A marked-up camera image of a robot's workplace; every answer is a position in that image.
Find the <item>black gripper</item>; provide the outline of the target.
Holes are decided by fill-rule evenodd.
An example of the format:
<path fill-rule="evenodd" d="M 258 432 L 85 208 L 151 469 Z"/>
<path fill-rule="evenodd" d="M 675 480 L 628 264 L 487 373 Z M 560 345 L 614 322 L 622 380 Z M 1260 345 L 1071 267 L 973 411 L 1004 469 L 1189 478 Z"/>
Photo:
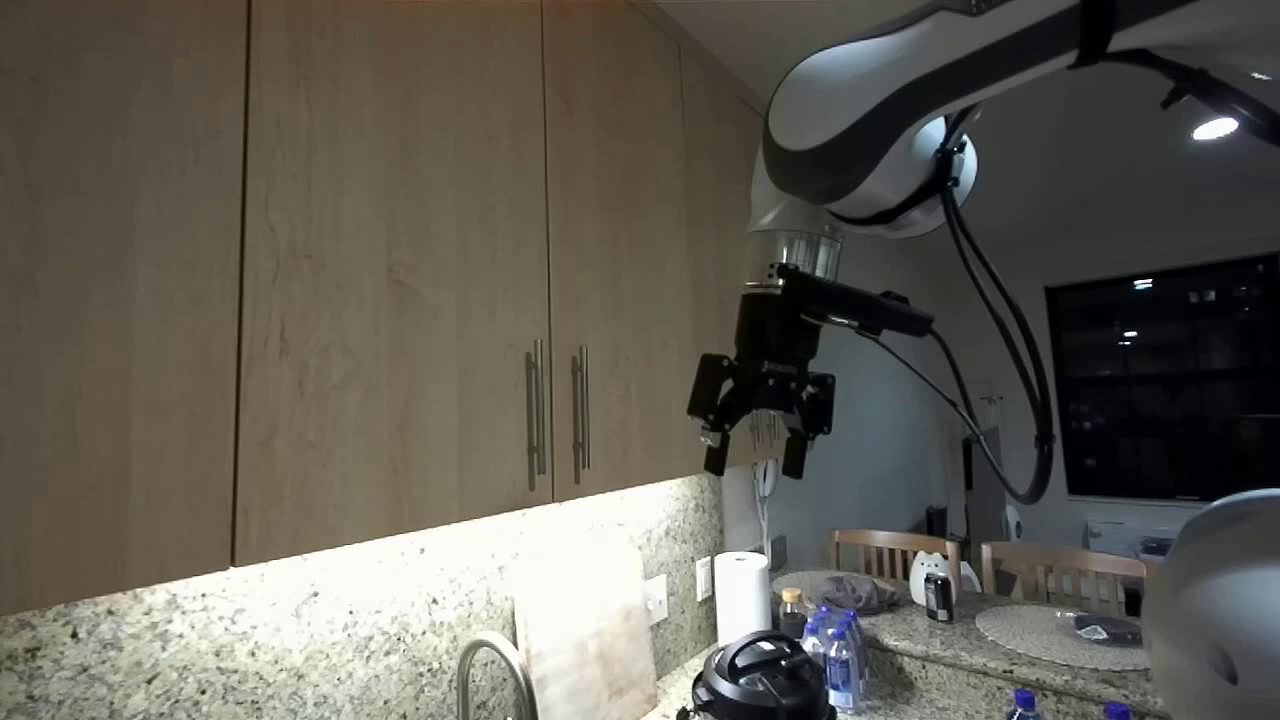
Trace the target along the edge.
<path fill-rule="evenodd" d="M 724 478 L 726 436 L 751 411 L 778 411 L 782 478 L 805 480 L 812 436 L 833 432 L 834 380 L 812 373 L 819 323 L 812 322 L 819 282 L 806 273 L 778 273 L 746 285 L 736 317 L 736 347 L 702 352 L 686 411 L 701 420 L 702 471 Z"/>

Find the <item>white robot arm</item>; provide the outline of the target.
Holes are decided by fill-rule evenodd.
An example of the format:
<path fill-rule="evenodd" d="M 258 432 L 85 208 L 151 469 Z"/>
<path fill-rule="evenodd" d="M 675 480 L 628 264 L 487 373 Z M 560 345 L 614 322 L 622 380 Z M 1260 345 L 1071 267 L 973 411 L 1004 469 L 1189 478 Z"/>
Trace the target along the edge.
<path fill-rule="evenodd" d="M 979 174 L 967 115 L 1018 84 L 1095 64 L 1162 78 L 1273 144 L 1280 115 L 1242 87 L 1162 56 L 1205 39 L 1237 0 L 933 0 L 888 31 L 827 43 L 782 72 L 763 114 L 755 225 L 778 245 L 827 245 L 833 228 L 920 237 L 949 228 L 967 245 L 961 200 Z M 782 471 L 805 478 L 816 436 L 833 432 L 834 380 L 812 373 L 819 328 L 933 337 L 905 296 L 827 282 L 776 259 L 738 296 L 736 352 L 694 365 L 686 411 L 702 469 L 724 471 L 731 427 L 778 411 Z"/>

